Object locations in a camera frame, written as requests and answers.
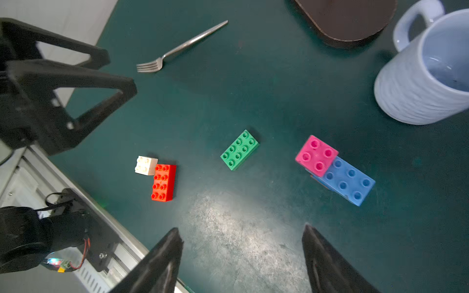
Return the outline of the green lego brick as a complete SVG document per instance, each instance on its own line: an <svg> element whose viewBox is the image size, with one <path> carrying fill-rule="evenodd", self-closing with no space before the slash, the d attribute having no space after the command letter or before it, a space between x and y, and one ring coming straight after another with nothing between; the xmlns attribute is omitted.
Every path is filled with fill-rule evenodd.
<svg viewBox="0 0 469 293"><path fill-rule="evenodd" d="M259 145L254 136L245 129L221 154L221 159L231 171L234 171L241 166Z"/></svg>

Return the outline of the cream square lego brick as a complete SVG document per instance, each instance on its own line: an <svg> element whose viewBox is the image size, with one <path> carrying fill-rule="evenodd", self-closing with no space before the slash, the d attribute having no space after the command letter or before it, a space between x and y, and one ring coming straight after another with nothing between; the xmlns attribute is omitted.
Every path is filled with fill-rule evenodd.
<svg viewBox="0 0 469 293"><path fill-rule="evenodd" d="M158 159L152 157L138 156L134 171L141 175L154 176Z"/></svg>

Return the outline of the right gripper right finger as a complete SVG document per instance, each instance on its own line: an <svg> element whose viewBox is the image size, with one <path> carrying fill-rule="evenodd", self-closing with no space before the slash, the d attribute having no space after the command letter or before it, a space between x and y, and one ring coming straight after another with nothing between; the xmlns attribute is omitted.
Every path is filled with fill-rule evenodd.
<svg viewBox="0 0 469 293"><path fill-rule="evenodd" d="M314 293L377 293L378 290L342 257L314 227L305 225L302 246Z"/></svg>

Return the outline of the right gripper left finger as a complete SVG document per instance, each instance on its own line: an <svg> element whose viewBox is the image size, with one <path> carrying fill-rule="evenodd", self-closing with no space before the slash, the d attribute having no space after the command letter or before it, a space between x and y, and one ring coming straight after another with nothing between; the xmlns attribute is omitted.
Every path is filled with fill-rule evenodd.
<svg viewBox="0 0 469 293"><path fill-rule="evenodd" d="M113 293L172 293L183 252L178 228L172 228L111 291Z"/></svg>

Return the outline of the red lego brick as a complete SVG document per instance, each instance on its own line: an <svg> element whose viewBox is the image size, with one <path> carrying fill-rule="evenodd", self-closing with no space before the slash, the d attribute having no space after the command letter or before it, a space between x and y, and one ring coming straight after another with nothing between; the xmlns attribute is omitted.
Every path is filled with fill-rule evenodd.
<svg viewBox="0 0 469 293"><path fill-rule="evenodd" d="M173 200L176 165L156 164L153 190L153 201L168 202Z"/></svg>

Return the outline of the light blue long lego brick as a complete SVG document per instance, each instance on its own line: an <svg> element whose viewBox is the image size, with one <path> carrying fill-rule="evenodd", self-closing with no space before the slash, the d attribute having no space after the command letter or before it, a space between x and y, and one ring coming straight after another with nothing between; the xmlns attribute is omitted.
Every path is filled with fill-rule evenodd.
<svg viewBox="0 0 469 293"><path fill-rule="evenodd" d="M310 174L328 190L340 194L355 206L364 202L376 183L374 179L338 156L322 177L311 172Z"/></svg>

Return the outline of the pink square lego brick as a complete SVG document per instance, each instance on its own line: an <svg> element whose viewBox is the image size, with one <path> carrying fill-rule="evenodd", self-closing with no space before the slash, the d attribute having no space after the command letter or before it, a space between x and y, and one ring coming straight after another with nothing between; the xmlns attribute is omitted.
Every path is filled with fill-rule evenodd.
<svg viewBox="0 0 469 293"><path fill-rule="evenodd" d="M311 135L298 152L295 161L312 174L322 177L338 154L336 149Z"/></svg>

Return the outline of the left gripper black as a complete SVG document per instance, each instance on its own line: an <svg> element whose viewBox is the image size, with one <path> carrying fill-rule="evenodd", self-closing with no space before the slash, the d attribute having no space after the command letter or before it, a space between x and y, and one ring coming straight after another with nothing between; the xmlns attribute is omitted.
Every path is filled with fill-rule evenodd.
<svg viewBox="0 0 469 293"><path fill-rule="evenodd" d="M88 59L47 61L40 45ZM110 63L105 49L1 18L1 140L13 150L36 144L48 155L78 146L137 94L133 79L97 70Z"/></svg>

